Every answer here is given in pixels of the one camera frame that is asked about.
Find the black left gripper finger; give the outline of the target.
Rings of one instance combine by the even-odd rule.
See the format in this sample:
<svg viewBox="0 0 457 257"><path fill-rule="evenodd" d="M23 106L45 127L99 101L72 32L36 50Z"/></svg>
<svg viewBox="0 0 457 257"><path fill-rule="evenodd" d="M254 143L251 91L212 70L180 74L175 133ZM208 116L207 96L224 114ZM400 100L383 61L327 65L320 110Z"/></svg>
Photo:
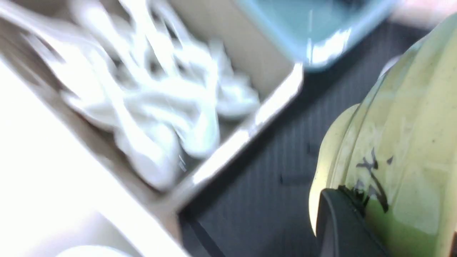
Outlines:
<svg viewBox="0 0 457 257"><path fill-rule="evenodd" d="M346 188L321 191L316 223L319 257L388 257L367 226L358 202Z"/></svg>

